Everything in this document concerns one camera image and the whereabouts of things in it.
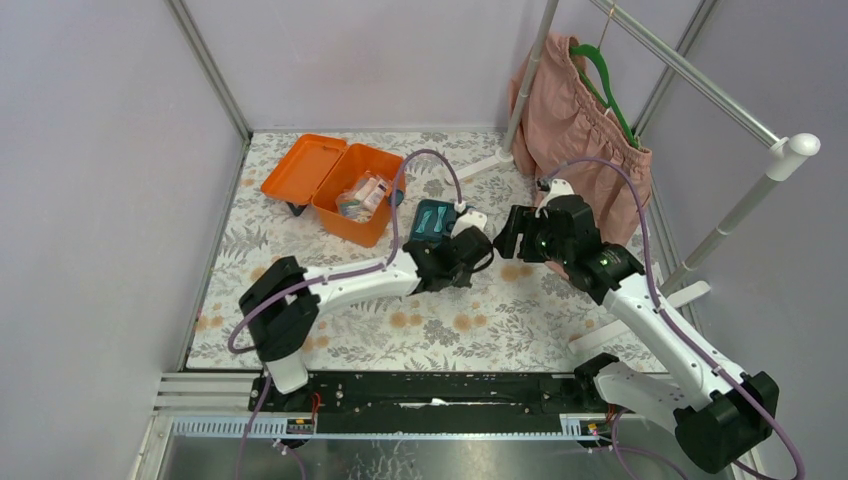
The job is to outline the teal small tube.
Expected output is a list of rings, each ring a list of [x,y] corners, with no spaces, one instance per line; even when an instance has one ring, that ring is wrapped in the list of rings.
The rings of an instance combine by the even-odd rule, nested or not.
[[[441,231],[442,230],[442,228],[444,226],[444,217],[445,217],[446,211],[447,211],[447,208],[443,207],[443,206],[440,206],[437,209],[436,223],[435,223],[435,226],[434,226],[435,231]]]

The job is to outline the teal tray insert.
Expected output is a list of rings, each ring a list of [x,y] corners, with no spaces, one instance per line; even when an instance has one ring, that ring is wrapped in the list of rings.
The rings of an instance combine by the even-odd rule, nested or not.
[[[430,222],[428,224],[428,229],[423,233],[419,233],[419,232],[416,231],[416,227],[415,227],[416,213],[422,207],[425,207],[425,206],[431,208],[432,216],[431,216]],[[446,207],[447,211],[445,213],[444,226],[443,226],[442,230],[441,231],[435,231],[434,226],[435,226],[435,223],[436,223],[437,209],[440,206]],[[458,213],[457,213],[457,211],[455,209],[455,205],[453,203],[440,201],[440,200],[434,200],[434,199],[421,200],[416,207],[415,214],[414,214],[414,217],[413,217],[413,223],[412,223],[412,226],[411,226],[410,231],[409,231],[408,239],[410,241],[421,241],[421,242],[427,242],[427,243],[432,243],[432,244],[441,243],[443,240],[450,237],[451,228],[453,227],[453,224],[454,224],[457,216],[458,216]]]

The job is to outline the teal small packet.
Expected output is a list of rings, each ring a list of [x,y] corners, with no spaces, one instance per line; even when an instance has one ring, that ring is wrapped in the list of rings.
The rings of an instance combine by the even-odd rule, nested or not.
[[[430,218],[432,216],[432,210],[430,207],[422,207],[416,213],[416,231],[419,233],[423,233],[428,229],[428,224],[430,222]]]

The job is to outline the white gauze packet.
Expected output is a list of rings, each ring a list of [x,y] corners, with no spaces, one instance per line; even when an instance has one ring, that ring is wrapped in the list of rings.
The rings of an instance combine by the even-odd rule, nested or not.
[[[372,175],[357,192],[361,205],[369,212],[375,212],[385,196],[391,191],[391,183],[379,175]]]

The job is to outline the blue bandage package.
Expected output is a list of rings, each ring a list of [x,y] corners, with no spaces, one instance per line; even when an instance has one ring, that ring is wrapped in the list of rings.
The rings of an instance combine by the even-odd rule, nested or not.
[[[368,222],[373,213],[356,197],[356,192],[346,190],[336,198],[338,214],[356,223]]]

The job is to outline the orange medicine box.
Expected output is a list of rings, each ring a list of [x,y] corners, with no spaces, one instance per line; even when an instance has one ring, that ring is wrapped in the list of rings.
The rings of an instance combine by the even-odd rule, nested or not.
[[[326,232],[370,248],[390,222],[390,205],[382,201],[371,217],[360,223],[339,212],[337,198],[367,174],[392,182],[401,163],[400,156],[365,144],[303,134],[263,182],[261,192],[286,203],[296,216],[313,208]]]

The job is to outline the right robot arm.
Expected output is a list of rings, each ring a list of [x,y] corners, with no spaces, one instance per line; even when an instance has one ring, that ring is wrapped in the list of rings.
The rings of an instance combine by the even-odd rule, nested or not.
[[[589,205],[559,195],[539,207],[514,205],[494,247],[505,259],[554,262],[570,283],[627,325],[673,378],[639,374],[611,355],[576,368],[575,402],[597,412],[626,407],[673,433],[701,470],[715,474],[769,438],[779,387],[715,350],[659,295],[645,266],[622,245],[605,242]]]

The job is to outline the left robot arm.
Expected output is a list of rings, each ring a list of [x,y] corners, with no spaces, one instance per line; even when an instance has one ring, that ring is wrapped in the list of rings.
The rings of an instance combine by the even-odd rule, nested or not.
[[[309,401],[302,347],[322,316],[384,297],[467,288],[478,265],[494,253],[491,241],[469,227],[438,244],[408,241],[392,260],[310,267],[293,256],[269,267],[238,301],[253,348],[273,382],[272,398],[288,411]]]

